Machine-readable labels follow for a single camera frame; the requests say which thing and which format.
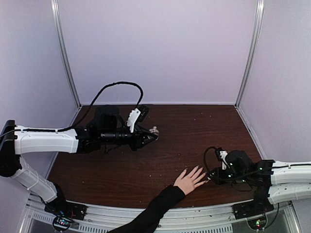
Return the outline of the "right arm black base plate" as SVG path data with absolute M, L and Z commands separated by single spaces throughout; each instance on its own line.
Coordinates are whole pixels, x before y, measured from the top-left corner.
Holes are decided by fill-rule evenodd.
M 263 215 L 274 210 L 274 206 L 264 201 L 248 201 L 234 204 L 232 206 L 235 219 L 249 218 L 252 216 Z

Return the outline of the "person's bare hand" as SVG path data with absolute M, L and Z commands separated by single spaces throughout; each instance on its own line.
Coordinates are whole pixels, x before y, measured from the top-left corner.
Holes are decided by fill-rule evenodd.
M 196 188 L 208 182 L 208 180 L 205 179 L 206 174 L 206 172 L 203 172 L 203 167 L 199 166 L 194 167 L 189 173 L 187 173 L 185 169 L 176 178 L 173 186 L 178 187 L 185 195 L 188 195 Z

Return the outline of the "glitter nail polish bottle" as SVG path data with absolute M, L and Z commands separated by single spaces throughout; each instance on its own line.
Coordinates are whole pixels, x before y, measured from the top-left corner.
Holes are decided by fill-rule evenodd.
M 159 130 L 158 130 L 157 126 L 153 126 L 151 129 L 149 129 L 149 132 L 155 136 L 155 140 L 158 140 Z

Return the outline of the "black sleeved forearm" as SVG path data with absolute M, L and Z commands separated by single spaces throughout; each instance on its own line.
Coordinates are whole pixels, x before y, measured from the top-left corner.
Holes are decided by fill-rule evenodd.
M 185 198 L 185 194 L 172 185 L 163 189 L 151 200 L 148 207 L 131 222 L 110 233 L 153 233 L 165 213 Z

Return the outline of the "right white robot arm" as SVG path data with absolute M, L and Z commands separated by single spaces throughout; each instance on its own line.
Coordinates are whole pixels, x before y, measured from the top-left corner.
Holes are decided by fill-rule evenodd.
M 310 162 L 260 160 L 254 163 L 243 150 L 227 152 L 214 146 L 208 147 L 203 157 L 210 150 L 214 151 L 222 165 L 210 170 L 207 160 L 203 159 L 208 180 L 217 185 L 245 183 L 254 192 L 251 201 L 233 206 L 236 218 L 269 212 L 274 205 L 284 201 L 311 197 Z

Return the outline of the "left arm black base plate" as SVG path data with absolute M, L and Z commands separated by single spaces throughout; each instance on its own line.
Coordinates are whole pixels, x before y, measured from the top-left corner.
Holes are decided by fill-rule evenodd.
M 83 204 L 77 204 L 68 202 L 65 207 L 56 209 L 49 204 L 45 204 L 45 212 L 51 213 L 57 217 L 67 218 L 69 220 L 84 220 L 87 206 Z

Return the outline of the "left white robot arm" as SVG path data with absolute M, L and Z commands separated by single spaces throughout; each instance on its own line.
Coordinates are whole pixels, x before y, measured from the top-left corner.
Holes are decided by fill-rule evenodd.
M 8 120 L 0 135 L 0 175 L 16 180 L 64 216 L 70 211 L 70 205 L 61 188 L 39 175 L 21 155 L 32 152 L 83 154 L 106 145 L 128 145 L 136 151 L 159 136 L 156 126 L 147 130 L 139 125 L 148 112 L 146 106 L 137 107 L 123 120 L 116 106 L 104 105 L 96 108 L 94 118 L 86 126 L 68 129 L 31 129 Z

